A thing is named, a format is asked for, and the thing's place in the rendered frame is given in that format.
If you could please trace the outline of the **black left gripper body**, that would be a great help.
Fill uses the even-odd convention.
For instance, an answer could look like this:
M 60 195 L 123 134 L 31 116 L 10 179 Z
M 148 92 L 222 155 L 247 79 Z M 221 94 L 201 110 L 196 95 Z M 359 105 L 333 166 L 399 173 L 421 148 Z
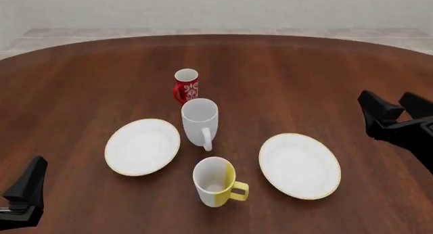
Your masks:
M 10 205 L 9 207 L 0 207 L 0 222 L 39 222 L 43 213 L 44 207 L 41 206 Z

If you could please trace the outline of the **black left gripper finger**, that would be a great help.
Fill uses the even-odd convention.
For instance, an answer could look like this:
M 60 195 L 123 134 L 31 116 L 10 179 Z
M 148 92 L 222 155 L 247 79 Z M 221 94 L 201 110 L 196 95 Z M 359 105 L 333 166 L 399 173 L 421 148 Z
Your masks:
M 43 183 L 47 170 L 47 161 L 43 156 L 35 156 L 24 173 L 3 197 L 12 205 L 43 207 Z

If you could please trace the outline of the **tall white mug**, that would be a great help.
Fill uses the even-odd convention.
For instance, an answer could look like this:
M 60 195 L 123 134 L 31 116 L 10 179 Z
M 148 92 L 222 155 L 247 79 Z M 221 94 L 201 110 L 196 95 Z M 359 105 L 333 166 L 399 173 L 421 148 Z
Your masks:
M 219 123 L 216 103 L 210 99 L 192 99 L 182 106 L 181 115 L 183 129 L 189 141 L 211 151 Z

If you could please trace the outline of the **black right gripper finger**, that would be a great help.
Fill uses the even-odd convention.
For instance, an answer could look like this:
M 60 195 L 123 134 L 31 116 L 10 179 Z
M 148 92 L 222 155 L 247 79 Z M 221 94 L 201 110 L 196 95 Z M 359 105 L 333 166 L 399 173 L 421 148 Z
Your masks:
M 433 102 L 424 97 L 407 91 L 398 102 L 414 120 L 433 117 Z
M 358 102 L 364 115 L 365 125 L 372 126 L 374 122 L 394 124 L 404 109 L 385 101 L 372 91 L 364 90 L 358 97 Z

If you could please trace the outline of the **white plate with orange rim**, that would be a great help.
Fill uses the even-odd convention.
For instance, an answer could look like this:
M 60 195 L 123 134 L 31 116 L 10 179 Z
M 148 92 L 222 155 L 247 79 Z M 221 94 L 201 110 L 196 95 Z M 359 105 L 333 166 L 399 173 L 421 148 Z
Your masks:
M 285 195 L 319 200 L 338 188 L 341 168 L 324 144 L 306 135 L 282 133 L 268 138 L 258 155 L 266 180 Z
M 106 164 L 118 174 L 140 177 L 164 168 L 181 146 L 178 130 L 156 118 L 130 122 L 108 139 L 104 149 Z

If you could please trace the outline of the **white and yellow mug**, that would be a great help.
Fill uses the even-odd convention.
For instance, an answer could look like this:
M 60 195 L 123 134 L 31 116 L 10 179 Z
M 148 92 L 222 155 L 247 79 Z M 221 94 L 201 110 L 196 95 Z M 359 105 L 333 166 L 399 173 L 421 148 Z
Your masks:
M 236 181 L 233 165 L 224 158 L 204 158 L 196 164 L 192 178 L 202 203 L 208 207 L 221 207 L 230 199 L 248 199 L 249 185 Z

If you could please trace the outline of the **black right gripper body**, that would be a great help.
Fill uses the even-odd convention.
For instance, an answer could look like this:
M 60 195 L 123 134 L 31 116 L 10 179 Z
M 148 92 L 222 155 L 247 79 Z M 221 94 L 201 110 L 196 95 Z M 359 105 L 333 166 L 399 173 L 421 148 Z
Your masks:
M 427 143 L 433 141 L 433 117 L 404 122 L 366 120 L 366 133 L 375 140 L 390 143 Z

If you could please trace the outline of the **red patterned mug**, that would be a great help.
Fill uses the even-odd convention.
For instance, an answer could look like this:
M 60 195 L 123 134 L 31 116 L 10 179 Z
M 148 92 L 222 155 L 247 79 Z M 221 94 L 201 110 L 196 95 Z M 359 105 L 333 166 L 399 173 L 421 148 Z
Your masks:
M 176 85 L 173 88 L 174 98 L 182 105 L 191 99 L 198 98 L 198 72 L 194 69 L 181 69 L 175 73 Z

